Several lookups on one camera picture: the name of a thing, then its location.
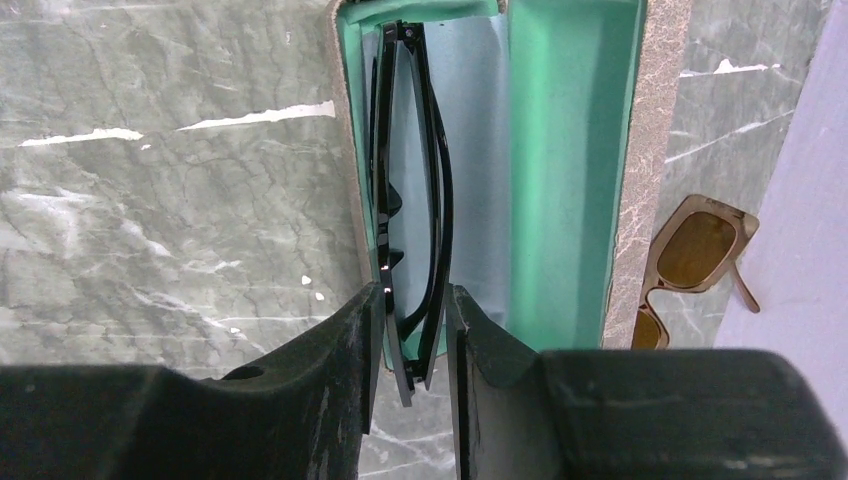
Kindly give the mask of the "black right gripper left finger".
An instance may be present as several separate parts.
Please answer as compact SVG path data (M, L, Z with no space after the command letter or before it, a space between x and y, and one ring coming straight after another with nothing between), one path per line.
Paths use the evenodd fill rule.
M373 411L383 292L219 379L154 365L1 370L5 479L353 479Z

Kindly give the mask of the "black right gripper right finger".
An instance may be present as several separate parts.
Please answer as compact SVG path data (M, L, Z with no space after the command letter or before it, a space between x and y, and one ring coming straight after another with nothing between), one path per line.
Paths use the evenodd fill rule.
M802 375L762 350L547 350L445 294L461 479L843 479Z

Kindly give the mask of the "black sunglasses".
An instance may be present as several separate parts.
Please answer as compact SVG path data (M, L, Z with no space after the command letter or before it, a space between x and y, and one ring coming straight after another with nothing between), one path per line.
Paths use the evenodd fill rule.
M377 30L369 98L369 182L387 361L400 401L430 385L439 351L453 242L445 129L421 23Z

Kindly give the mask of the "green lined glasses case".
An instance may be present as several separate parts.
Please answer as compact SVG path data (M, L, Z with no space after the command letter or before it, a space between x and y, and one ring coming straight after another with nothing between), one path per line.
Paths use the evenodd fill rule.
M537 350L622 340L610 313L623 283L625 192L647 146L645 61L656 1L334 1L329 32L340 116L354 167L363 275L379 279L369 182L372 59L363 40L403 14L507 22L510 132L510 308L492 319Z

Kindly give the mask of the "light blue cloth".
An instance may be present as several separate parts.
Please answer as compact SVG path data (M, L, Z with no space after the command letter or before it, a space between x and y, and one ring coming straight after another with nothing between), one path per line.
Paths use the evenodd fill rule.
M464 286L492 319L510 308L510 132L507 22L501 15L431 20L403 14L363 40L373 61L376 35L403 20L425 27L430 78L445 129L453 187L448 283Z

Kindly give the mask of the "brown sunglasses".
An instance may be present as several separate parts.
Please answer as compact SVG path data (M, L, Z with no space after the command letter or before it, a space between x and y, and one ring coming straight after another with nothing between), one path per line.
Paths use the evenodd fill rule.
M729 274L748 310L760 312L737 266L759 226L750 213L701 194L688 195L651 241L630 347L669 346L669 331L649 300L655 290L700 294Z

